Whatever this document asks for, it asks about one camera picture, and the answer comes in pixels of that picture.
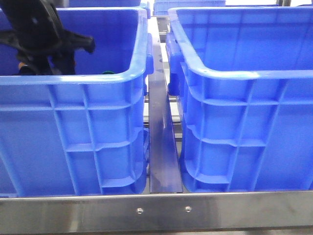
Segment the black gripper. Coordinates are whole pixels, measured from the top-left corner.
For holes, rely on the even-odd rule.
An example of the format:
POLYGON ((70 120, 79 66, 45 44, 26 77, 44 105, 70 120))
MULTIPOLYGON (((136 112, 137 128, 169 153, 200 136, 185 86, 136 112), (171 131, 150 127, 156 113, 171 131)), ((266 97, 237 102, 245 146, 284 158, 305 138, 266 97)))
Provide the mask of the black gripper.
POLYGON ((64 29, 50 0, 2 0, 0 8, 12 27, 0 32, 0 42, 16 49, 33 75, 74 75, 75 51, 95 50, 92 36, 64 29))

